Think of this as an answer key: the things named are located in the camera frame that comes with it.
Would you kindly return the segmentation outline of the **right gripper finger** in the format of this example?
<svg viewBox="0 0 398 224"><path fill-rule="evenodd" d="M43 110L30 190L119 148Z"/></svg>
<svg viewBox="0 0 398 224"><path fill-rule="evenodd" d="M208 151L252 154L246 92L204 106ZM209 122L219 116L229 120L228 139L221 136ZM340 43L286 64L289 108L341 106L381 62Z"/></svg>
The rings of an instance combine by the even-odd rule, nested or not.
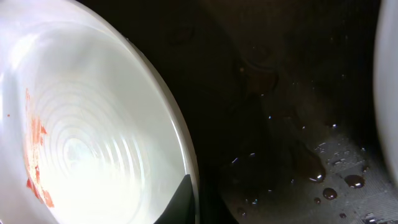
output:
<svg viewBox="0 0 398 224"><path fill-rule="evenodd" d="M195 224L195 198L189 174L184 176L166 209L154 224Z"/></svg>

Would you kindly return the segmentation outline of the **brown serving tray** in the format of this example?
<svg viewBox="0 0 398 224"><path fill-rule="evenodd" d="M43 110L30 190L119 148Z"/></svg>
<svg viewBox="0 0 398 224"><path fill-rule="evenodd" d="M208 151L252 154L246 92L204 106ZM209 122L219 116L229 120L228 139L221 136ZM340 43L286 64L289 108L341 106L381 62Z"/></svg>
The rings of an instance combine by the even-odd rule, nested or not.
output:
<svg viewBox="0 0 398 224"><path fill-rule="evenodd" d="M396 223L376 131L379 1L86 1L185 118L202 223Z"/></svg>

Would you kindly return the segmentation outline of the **white plate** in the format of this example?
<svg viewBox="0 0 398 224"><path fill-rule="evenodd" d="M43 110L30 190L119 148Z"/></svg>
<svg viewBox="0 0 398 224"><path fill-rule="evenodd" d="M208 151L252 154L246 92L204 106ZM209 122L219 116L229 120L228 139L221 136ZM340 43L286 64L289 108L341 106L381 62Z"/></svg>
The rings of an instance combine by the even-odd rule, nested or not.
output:
<svg viewBox="0 0 398 224"><path fill-rule="evenodd" d="M155 223L187 125L145 55L77 1L1 2L1 222Z"/></svg>
<svg viewBox="0 0 398 224"><path fill-rule="evenodd" d="M374 44L373 95L384 160L397 184L397 0L382 0Z"/></svg>

